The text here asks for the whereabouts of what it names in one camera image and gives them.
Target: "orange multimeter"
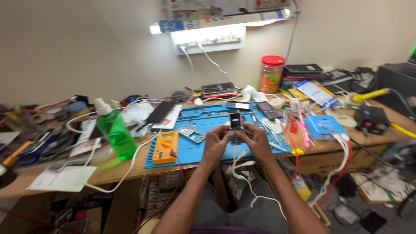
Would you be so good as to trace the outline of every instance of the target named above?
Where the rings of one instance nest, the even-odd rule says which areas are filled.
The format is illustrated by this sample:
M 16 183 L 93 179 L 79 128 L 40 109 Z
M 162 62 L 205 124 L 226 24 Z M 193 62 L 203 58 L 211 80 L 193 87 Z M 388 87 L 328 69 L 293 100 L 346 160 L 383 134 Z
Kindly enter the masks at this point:
M 171 155 L 171 149 L 174 152 L 178 151 L 178 139 L 178 131 L 159 133 L 153 153 L 153 163 L 165 164 L 176 162 L 176 158 Z

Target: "plastic jar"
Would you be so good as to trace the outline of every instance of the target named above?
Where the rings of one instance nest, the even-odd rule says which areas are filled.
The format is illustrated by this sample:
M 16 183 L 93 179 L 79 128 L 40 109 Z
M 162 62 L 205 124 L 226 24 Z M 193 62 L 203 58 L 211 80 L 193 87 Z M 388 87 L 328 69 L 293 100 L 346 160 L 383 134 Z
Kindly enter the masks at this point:
M 259 80 L 259 90 L 263 93 L 275 94 L 282 79 L 285 58 L 280 56 L 264 56 L 261 59 L 263 64 Z
M 71 114 L 72 118 L 76 118 L 81 115 L 85 115 L 89 113 L 87 104 L 83 101 L 78 101 L 78 102 L 69 104 L 68 112 Z

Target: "wall socket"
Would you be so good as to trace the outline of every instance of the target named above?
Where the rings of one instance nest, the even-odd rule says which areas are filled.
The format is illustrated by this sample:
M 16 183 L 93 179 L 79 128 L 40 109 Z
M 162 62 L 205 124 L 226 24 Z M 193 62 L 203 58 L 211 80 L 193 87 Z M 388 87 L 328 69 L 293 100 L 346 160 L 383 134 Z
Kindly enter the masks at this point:
M 290 5 L 290 0 L 260 0 L 259 5 L 257 5 L 257 1 L 255 1 L 255 4 L 255 9 L 287 7 Z

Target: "gray pants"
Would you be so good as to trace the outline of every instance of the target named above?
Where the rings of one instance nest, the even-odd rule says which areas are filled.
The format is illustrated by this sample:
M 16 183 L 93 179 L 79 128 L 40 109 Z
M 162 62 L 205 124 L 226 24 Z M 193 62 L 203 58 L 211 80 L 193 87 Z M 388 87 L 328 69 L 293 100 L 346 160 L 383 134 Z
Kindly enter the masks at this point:
M 255 179 L 251 185 L 257 196 L 276 199 L 273 190 L 266 181 Z M 207 183 L 193 217 L 193 224 L 248 227 L 261 229 L 271 234 L 289 233 L 286 220 L 276 201 L 258 198 L 251 208 L 250 203 L 253 199 L 254 195 L 247 186 L 241 195 L 238 209 L 234 213 L 225 213 L 217 203 L 217 192 L 210 183 Z

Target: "red jar lid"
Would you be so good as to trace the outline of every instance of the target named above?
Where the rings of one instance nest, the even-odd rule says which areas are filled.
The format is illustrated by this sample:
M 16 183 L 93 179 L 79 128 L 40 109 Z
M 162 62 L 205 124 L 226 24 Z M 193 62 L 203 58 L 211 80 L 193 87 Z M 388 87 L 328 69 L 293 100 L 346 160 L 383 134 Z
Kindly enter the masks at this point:
M 269 56 L 264 56 L 261 59 L 261 62 L 265 65 L 269 65 L 269 66 L 281 66 L 283 64 L 285 64 L 286 59 L 280 56 L 275 56 L 275 55 L 269 55 Z

